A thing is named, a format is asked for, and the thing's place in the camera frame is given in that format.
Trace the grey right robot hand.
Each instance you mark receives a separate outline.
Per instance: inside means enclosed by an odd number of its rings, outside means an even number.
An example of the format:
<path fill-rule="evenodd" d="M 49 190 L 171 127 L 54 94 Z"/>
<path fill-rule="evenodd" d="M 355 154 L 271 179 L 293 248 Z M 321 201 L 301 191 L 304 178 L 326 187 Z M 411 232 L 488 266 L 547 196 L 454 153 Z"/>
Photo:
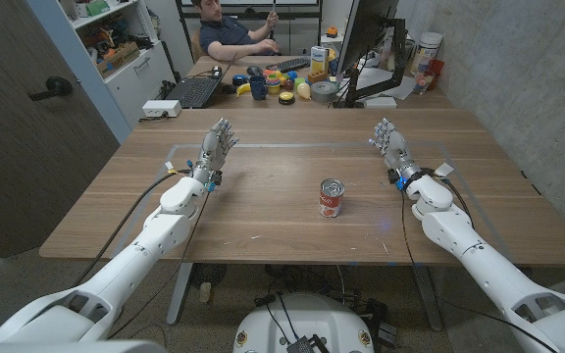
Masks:
<path fill-rule="evenodd" d="M 389 182 L 403 190 L 407 182 L 421 172 L 421 168 L 414 162 L 403 135 L 387 118 L 377 123 L 374 133 L 375 139 L 369 142 L 380 150 Z"/>

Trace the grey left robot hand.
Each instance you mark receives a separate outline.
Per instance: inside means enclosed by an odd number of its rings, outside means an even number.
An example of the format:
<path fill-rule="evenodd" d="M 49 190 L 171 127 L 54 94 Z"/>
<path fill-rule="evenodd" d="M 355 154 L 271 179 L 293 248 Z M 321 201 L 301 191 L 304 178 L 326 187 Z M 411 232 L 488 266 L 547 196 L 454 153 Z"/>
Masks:
<path fill-rule="evenodd" d="M 200 152 L 192 169 L 192 177 L 207 184 L 214 179 L 225 164 L 229 151 L 238 142 L 233 137 L 229 120 L 220 119 L 205 134 L 201 144 Z"/>

